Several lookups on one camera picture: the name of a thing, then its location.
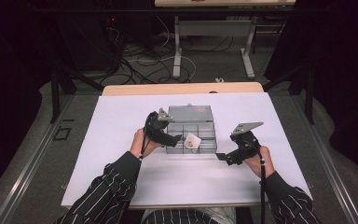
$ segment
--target hand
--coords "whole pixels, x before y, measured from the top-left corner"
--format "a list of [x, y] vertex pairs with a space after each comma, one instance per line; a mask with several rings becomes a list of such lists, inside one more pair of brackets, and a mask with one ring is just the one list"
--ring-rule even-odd
[[[145, 137], [145, 152], [144, 152], [144, 158], [148, 156], [150, 153], [153, 152], [154, 149], [157, 147], [163, 147], [162, 144], [156, 143], [154, 141], [151, 141], [147, 136]], [[136, 131], [135, 135], [133, 136], [132, 145], [130, 149], [130, 153], [134, 155], [136, 158], [139, 159], [139, 155], [141, 154], [142, 150], [142, 143], [144, 141], [144, 129], [138, 129]]]
[[[266, 178], [269, 175], [272, 175], [275, 172], [274, 165], [272, 164], [271, 155], [269, 154], [269, 149], [267, 147], [260, 147], [260, 153], [264, 158], [266, 164]], [[258, 176], [261, 177], [261, 166], [260, 166], [260, 157], [258, 154], [253, 156], [252, 158], [248, 158], [244, 160], [246, 164], [249, 165], [251, 170]]]

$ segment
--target white pinstripe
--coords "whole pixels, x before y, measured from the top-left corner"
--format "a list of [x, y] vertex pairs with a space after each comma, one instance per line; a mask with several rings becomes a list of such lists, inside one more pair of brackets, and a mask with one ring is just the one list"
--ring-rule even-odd
[[161, 210], [161, 214], [162, 214], [162, 223], [165, 223], [165, 217], [164, 217], [164, 211]]
[[275, 216], [275, 214], [272, 213], [272, 215], [273, 215], [275, 218], [279, 219], [280, 222], [283, 222], [283, 220], [281, 220], [279, 217]]
[[112, 216], [112, 217], [110, 217], [109, 219], [107, 219], [105, 223], [108, 223], [112, 218], [116, 217], [116, 216], [119, 215], [119, 214], [120, 214], [120, 211], [118, 211], [118, 213], [115, 214], [114, 216]]
[[105, 215], [101, 218], [101, 220], [103, 220], [103, 219], [106, 217], [106, 215], [108, 214], [108, 212], [109, 212], [110, 210], [112, 210], [113, 208], [117, 207], [121, 202], [118, 202], [118, 203], [116, 203], [115, 205], [113, 205], [112, 207], [110, 207], [110, 208], [105, 212]]
[[199, 222], [199, 217], [197, 216], [197, 210], [194, 209], [194, 216], [196, 217], [196, 223]]
[[301, 215], [301, 213], [298, 213], [298, 214], [301, 216], [301, 218], [302, 218], [307, 224], [309, 224], [308, 221]]
[[[114, 195], [112, 196], [112, 198], [114, 198], [115, 197], [115, 195], [116, 195], [116, 193], [120, 190], [120, 189], [118, 189], [115, 193], [114, 193]], [[103, 196], [106, 194], [106, 193], [108, 193], [110, 191], [110, 189], [108, 189], [101, 197], [100, 197], [100, 199], [91, 207], [91, 209], [86, 213], [86, 215], [88, 215], [89, 214], [89, 212], [95, 207], [95, 205], [97, 205], [97, 203], [103, 198]]]
[[98, 185], [98, 187], [95, 188], [95, 190], [77, 207], [77, 209], [79, 209], [80, 206], [83, 205], [83, 203], [84, 203], [93, 193], [95, 193], [95, 191], [102, 185], [102, 183], [103, 183], [103, 181], [101, 181], [101, 183]]
[[293, 215], [293, 213], [292, 213], [292, 210], [290, 210], [290, 208], [283, 202], [283, 200], [281, 200], [281, 202], [287, 208], [287, 210], [289, 210], [289, 212], [292, 215], [292, 217], [295, 217], [295, 215]]
[[66, 214], [65, 214], [65, 216], [63, 216], [63, 218], [61, 219], [60, 224], [62, 224], [62, 223], [63, 223], [63, 221], [65, 220], [65, 218], [66, 218]]
[[295, 198], [293, 198], [292, 195], [289, 194], [289, 197], [293, 199], [293, 201], [301, 208], [301, 210], [303, 210], [303, 207], [301, 206], [301, 204], [299, 204]]
[[315, 218], [316, 223], [319, 223], [318, 218], [316, 218], [316, 216], [314, 216], [313, 213], [307, 207], [305, 209], [307, 209], [307, 211], [310, 212], [310, 215], [313, 216], [313, 218]]
[[284, 215], [282, 214], [282, 209], [280, 208], [280, 206], [278, 206], [278, 207], [279, 207], [279, 214], [281, 214], [281, 216], [284, 217], [284, 223], [286, 223], [286, 222], [287, 222], [287, 218], [286, 218], [286, 216], [284, 216]]
[[74, 218], [74, 220], [72, 221], [72, 223], [75, 223], [76, 219], [77, 219], [77, 214], [75, 215], [75, 218]]
[[[124, 183], [125, 181], [126, 181], [126, 180], [123, 180], [121, 183], [118, 184], [118, 185], [119, 185], [119, 189], [116, 190], [115, 194], [112, 196], [112, 199], [115, 198], [116, 194], [121, 190], [121, 184]], [[108, 213], [110, 210], [112, 210], [112, 208], [117, 207], [119, 204], [120, 204], [120, 202], [118, 202], [117, 204], [115, 204], [115, 205], [113, 205], [112, 207], [110, 207], [110, 208], [105, 212], [105, 214], [104, 214], [104, 216], [101, 218], [101, 220], [103, 220], [103, 219], [106, 217], [107, 213]]]
[[190, 216], [188, 215], [188, 209], [186, 209], [188, 224], [190, 224]]
[[172, 209], [170, 209], [171, 212], [171, 223], [173, 224], [173, 215], [172, 215]]
[[112, 200], [114, 199], [114, 196], [116, 195], [116, 193], [117, 193], [117, 191], [114, 193], [113, 197], [110, 198], [109, 202], [107, 202], [106, 206], [101, 210], [101, 212], [98, 214], [98, 216], [95, 217], [95, 219], [97, 219], [97, 218], [101, 215], [101, 213], [106, 209], [106, 207], [110, 204], [110, 202], [112, 202]]
[[307, 200], [305, 200], [305, 199], [298, 199], [299, 201], [303, 201], [304, 203], [308, 203], [308, 201]]

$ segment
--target clear plastic organizer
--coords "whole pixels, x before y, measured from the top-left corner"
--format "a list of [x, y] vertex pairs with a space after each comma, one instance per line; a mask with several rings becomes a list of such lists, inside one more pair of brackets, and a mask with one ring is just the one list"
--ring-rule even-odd
[[[209, 105], [170, 106], [172, 121], [167, 127], [170, 135], [182, 135], [175, 147], [166, 147], [167, 154], [214, 154], [217, 149], [212, 110]], [[192, 133], [201, 139], [197, 149], [184, 146], [187, 135]]]

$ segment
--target gray floor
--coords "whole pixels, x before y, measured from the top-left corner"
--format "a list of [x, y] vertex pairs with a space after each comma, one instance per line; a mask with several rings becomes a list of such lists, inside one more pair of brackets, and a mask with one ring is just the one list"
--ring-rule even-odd
[[[184, 40], [183, 44], [192, 43], [192, 49], [211, 49], [223, 39], [224, 37], [205, 36]], [[220, 49], [228, 46], [229, 40]], [[222, 52], [184, 51], [183, 56], [191, 62], [183, 60], [183, 66], [188, 68], [190, 74], [196, 71], [191, 81], [214, 82], [216, 77], [222, 77], [226, 82], [251, 81], [245, 76], [241, 62], [239, 47], [242, 41], [241, 38], [234, 38], [232, 46]], [[276, 35], [261, 35], [257, 38], [256, 54], [251, 54], [255, 81], [262, 84], [267, 82], [263, 74], [277, 41]], [[172, 61], [167, 60], [165, 63], [172, 64]], [[161, 64], [147, 67], [131, 64], [144, 75], [163, 67]], [[186, 72], [183, 74], [182, 80], [185, 79]], [[150, 79], [157, 82], [160, 77], [168, 75], [168, 72], [161, 70], [150, 76]], [[88, 76], [97, 78], [98, 74]], [[118, 84], [125, 80], [126, 77], [114, 76], [107, 78], [103, 84]], [[53, 126], [49, 124], [52, 112], [49, 85], [41, 88], [44, 99], [37, 118], [0, 179], [0, 223], [51, 223], [65, 213], [66, 209], [60, 207], [64, 184], [70, 178], [100, 94], [84, 83], [77, 82], [76, 85], [79, 91], [75, 96], [62, 96], [64, 110], [59, 121]], [[315, 125], [309, 126], [301, 113], [303, 95], [289, 96], [287, 86], [288, 83], [283, 83], [269, 93], [300, 168], [313, 186], [310, 191], [315, 199], [316, 214], [324, 223], [358, 223], [358, 167], [329, 146], [328, 138], [334, 131], [334, 123], [324, 108], [315, 101]], [[71, 128], [67, 141], [54, 140], [54, 134], [60, 127]], [[316, 137], [312, 137], [314, 132], [317, 133]], [[325, 149], [327, 157], [318, 148]], [[28, 180], [26, 183], [29, 184], [22, 185], [20, 180], [24, 179]], [[252, 208], [252, 212], [257, 223], [259, 208]], [[272, 223], [269, 214], [267, 221]]]

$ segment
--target table leg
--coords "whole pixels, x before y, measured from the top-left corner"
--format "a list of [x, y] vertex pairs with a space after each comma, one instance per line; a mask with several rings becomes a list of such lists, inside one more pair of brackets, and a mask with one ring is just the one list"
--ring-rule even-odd
[[180, 48], [180, 35], [179, 35], [179, 18], [175, 16], [175, 58], [173, 61], [172, 77], [180, 77], [180, 64], [182, 59], [182, 50]]
[[249, 28], [248, 35], [246, 37], [245, 49], [241, 49], [241, 55], [243, 64], [245, 65], [246, 76], [249, 79], [255, 79], [255, 72], [253, 70], [251, 60], [249, 59], [249, 51], [252, 48], [252, 40], [255, 35], [255, 26], [257, 25], [257, 17], [252, 17], [251, 27]]

